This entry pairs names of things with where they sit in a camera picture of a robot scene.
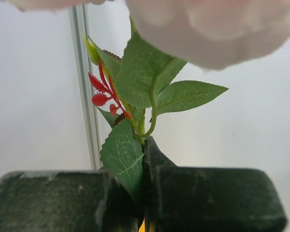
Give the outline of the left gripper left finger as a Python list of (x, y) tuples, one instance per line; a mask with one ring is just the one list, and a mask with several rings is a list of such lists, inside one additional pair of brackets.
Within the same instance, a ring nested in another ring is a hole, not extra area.
[(0, 232), (136, 232), (143, 219), (105, 169), (15, 171), (0, 178)]

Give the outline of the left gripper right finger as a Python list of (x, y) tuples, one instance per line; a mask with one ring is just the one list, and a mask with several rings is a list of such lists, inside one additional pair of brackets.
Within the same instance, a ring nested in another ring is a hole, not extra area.
[(145, 218), (158, 232), (281, 232), (288, 219), (261, 170), (178, 167), (153, 137), (144, 147)]

